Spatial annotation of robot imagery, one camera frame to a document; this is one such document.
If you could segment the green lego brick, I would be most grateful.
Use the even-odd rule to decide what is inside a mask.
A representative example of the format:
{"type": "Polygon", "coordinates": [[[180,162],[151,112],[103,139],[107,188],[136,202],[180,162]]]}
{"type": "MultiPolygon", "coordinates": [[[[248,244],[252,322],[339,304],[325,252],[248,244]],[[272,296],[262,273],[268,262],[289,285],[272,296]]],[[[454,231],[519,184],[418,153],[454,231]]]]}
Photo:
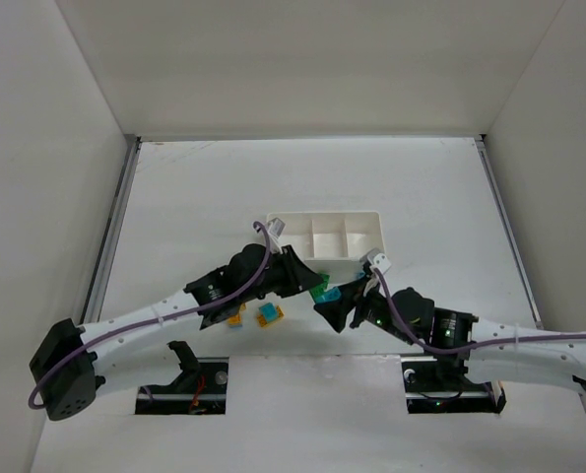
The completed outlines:
{"type": "Polygon", "coordinates": [[[309,290],[309,293],[316,304],[323,304],[328,302],[330,299],[329,293],[329,282],[330,282],[330,275],[325,273],[320,273],[319,276],[322,279],[322,282],[318,285],[313,287],[309,290]]]}

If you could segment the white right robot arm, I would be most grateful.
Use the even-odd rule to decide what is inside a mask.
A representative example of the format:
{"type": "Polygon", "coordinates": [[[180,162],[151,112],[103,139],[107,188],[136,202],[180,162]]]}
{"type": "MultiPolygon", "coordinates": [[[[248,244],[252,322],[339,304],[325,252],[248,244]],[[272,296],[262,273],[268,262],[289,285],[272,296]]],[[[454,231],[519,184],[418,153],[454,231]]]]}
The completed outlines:
{"type": "Polygon", "coordinates": [[[438,307],[412,288],[385,298],[364,286],[355,281],[332,288],[315,298],[314,309],[336,332],[368,322],[409,345],[422,341],[423,357],[403,363],[413,411],[446,412],[450,402],[482,392],[499,412],[505,381],[586,394],[586,332],[559,334],[491,322],[438,307]]]}

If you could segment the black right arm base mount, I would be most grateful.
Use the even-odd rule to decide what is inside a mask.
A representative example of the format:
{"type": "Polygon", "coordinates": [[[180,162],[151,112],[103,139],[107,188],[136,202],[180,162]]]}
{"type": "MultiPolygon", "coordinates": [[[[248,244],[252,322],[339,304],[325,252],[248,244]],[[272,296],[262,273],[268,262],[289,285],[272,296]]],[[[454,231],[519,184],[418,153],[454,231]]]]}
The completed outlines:
{"type": "Polygon", "coordinates": [[[409,414],[500,414],[506,394],[500,382],[469,381],[460,366],[433,357],[401,359],[409,414]]]}

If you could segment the yellow stacked lego block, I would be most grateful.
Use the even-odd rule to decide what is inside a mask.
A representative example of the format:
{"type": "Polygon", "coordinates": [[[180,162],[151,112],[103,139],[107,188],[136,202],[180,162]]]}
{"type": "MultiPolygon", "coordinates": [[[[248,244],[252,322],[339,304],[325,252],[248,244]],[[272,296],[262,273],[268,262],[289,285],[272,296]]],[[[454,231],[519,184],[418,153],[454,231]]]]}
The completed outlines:
{"type": "Polygon", "coordinates": [[[243,326],[243,314],[246,311],[246,304],[242,304],[235,315],[227,320],[227,325],[230,328],[241,328],[243,326]]]}

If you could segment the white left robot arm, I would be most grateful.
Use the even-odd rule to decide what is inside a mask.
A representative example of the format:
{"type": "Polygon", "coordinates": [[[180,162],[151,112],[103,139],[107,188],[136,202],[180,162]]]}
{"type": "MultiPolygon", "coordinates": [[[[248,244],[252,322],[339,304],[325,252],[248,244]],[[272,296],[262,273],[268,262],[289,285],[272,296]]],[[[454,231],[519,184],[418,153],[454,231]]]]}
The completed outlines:
{"type": "Polygon", "coordinates": [[[182,390],[201,377],[185,340],[188,333],[227,321],[245,303],[269,294],[294,297],[321,281],[291,246],[271,252],[250,243],[228,264],[157,303],[101,322],[61,320],[50,327],[29,363],[34,388],[28,405],[61,421],[121,387],[182,390]]]}

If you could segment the blue and yellow lego stack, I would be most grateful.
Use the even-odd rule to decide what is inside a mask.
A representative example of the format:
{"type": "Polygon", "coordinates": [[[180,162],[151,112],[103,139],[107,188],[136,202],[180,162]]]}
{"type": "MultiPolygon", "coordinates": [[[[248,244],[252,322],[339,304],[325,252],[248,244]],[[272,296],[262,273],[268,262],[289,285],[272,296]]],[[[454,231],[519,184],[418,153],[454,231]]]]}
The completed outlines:
{"type": "Polygon", "coordinates": [[[284,312],[278,305],[263,304],[258,308],[256,320],[261,328],[273,325],[284,317],[284,312]]]}

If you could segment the cyan rounded lego piece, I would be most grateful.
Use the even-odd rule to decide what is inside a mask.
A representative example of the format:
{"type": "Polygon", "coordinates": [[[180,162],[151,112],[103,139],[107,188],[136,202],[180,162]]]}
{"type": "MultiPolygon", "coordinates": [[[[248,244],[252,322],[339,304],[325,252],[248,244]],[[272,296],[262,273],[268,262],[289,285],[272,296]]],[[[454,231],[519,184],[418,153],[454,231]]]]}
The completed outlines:
{"type": "Polygon", "coordinates": [[[322,304],[337,301],[341,297],[341,291],[338,287],[332,288],[321,295],[322,304]]]}

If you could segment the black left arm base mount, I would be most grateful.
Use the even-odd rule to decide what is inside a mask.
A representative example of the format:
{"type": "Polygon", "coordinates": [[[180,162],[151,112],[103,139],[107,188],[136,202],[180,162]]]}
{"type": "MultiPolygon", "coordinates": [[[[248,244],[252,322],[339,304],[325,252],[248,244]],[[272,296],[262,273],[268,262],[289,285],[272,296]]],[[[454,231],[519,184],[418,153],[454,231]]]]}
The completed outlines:
{"type": "Polygon", "coordinates": [[[169,349],[178,359],[179,374],[167,384],[138,388],[136,415],[224,415],[227,409],[229,358],[197,358],[185,341],[169,349]]]}

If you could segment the white three-compartment container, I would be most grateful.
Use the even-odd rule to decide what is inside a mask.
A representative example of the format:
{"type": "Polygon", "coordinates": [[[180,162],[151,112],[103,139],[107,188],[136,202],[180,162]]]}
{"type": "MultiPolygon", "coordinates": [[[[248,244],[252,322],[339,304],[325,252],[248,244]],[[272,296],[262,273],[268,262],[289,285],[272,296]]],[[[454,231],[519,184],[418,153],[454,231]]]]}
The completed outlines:
{"type": "Polygon", "coordinates": [[[376,211],[272,212],[267,220],[284,223],[278,239],[290,245],[307,265],[355,263],[373,249],[385,251],[376,211]]]}

